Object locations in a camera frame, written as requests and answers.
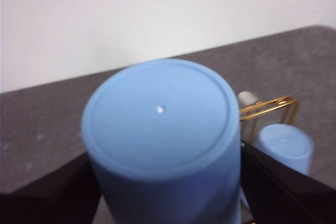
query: gray table surface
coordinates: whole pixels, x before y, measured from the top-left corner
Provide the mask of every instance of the gray table surface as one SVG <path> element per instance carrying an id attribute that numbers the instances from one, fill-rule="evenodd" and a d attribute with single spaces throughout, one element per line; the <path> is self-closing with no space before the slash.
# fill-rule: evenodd
<path id="1" fill-rule="evenodd" d="M 301 101 L 295 125 L 314 141 L 310 175 L 336 188 L 336 31 L 312 26 L 178 56 L 224 77 L 236 93 Z M 1 190 L 10 192 L 85 151 L 80 118 L 118 70 L 1 94 Z M 243 209 L 243 220 L 249 214 Z M 101 201 L 95 223 L 111 223 Z"/>

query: blue cylinder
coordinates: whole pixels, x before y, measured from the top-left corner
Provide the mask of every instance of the blue cylinder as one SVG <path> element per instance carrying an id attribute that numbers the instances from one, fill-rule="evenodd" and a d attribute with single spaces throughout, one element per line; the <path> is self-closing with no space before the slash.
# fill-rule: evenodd
<path id="1" fill-rule="evenodd" d="M 238 104 L 213 70 L 128 67 L 95 91 L 81 127 L 118 224 L 240 223 Z"/>
<path id="2" fill-rule="evenodd" d="M 271 124 L 258 134 L 255 146 L 284 165 L 308 175 L 313 141 L 302 130 L 287 124 Z"/>

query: small hole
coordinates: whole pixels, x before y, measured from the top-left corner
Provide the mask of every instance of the small hole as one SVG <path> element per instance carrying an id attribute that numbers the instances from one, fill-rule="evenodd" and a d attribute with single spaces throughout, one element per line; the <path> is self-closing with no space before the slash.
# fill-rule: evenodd
<path id="1" fill-rule="evenodd" d="M 156 111 L 157 111 L 158 114 L 162 114 L 162 113 L 164 112 L 164 107 L 162 107 L 162 106 L 157 106 L 157 107 L 156 107 Z"/>

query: white wall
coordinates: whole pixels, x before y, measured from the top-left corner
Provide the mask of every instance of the white wall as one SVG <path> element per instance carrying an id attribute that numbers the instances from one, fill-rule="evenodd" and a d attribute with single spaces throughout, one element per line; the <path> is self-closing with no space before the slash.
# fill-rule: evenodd
<path id="1" fill-rule="evenodd" d="M 336 0 L 1 0 L 2 92 L 313 24 Z"/>

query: blue cylinder top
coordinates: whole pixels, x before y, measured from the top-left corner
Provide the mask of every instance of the blue cylinder top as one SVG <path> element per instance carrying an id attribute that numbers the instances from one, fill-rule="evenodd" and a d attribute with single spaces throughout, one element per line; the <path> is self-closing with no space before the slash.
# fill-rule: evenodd
<path id="1" fill-rule="evenodd" d="M 176 59 L 128 67 L 90 98 L 82 134 L 88 154 L 123 177 L 168 179 L 206 167 L 239 127 L 227 82 L 200 64 Z"/>
<path id="2" fill-rule="evenodd" d="M 310 156 L 311 138 L 302 130 L 287 124 L 271 124 L 259 133 L 258 146 L 275 158 L 298 159 Z"/>

